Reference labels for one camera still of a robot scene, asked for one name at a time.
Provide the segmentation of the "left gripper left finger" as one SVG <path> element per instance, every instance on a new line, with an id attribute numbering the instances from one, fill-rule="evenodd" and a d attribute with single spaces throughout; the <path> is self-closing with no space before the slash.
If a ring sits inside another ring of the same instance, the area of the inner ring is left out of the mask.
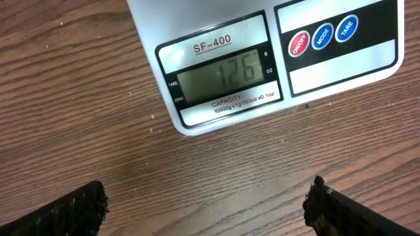
<path id="1" fill-rule="evenodd" d="M 97 235 L 109 199 L 102 182 L 92 181 L 41 208 L 1 226 L 3 236 Z"/>

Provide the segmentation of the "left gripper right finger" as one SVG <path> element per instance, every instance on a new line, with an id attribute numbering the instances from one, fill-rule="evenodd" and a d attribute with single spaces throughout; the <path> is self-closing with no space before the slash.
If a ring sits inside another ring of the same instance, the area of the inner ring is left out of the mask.
<path id="1" fill-rule="evenodd" d="M 317 176 L 303 202 L 304 222 L 319 236 L 419 236 L 335 191 Z"/>

